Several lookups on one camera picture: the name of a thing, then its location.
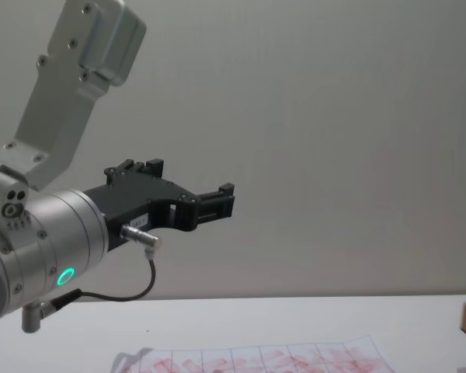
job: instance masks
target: gray wall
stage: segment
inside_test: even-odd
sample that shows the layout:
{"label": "gray wall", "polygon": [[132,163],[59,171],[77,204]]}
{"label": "gray wall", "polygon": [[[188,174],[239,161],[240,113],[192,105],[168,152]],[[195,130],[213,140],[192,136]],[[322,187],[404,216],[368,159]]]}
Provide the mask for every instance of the gray wall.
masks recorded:
{"label": "gray wall", "polygon": [[[0,2],[0,144],[61,0]],[[156,298],[466,291],[466,1],[133,0],[148,35],[49,189],[166,161],[235,216],[158,232]],[[73,285],[144,288],[137,246]]]}

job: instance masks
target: white table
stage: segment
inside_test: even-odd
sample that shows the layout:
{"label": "white table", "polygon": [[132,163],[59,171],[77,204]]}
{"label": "white table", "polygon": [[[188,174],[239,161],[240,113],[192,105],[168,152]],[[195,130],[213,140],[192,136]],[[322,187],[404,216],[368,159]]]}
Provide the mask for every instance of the white table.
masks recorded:
{"label": "white table", "polygon": [[119,353],[341,341],[371,334],[400,373],[466,366],[466,296],[77,303],[21,331],[0,320],[0,373],[110,373]]}

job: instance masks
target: black cable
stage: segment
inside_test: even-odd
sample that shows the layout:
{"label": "black cable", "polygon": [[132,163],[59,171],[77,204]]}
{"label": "black cable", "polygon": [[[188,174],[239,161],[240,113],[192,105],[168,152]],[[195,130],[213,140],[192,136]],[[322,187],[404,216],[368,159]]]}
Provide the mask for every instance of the black cable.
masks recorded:
{"label": "black cable", "polygon": [[96,293],[90,293],[87,291],[83,291],[81,296],[102,299],[103,301],[109,301],[109,302],[131,302],[131,301],[136,301],[137,299],[143,298],[145,295],[147,295],[150,292],[150,290],[152,290],[155,284],[155,278],[157,277],[157,270],[155,269],[154,260],[149,260],[148,262],[150,263],[150,270],[151,270],[150,284],[140,294],[136,294],[132,297],[110,297],[109,295],[102,295],[102,294],[96,294]]}

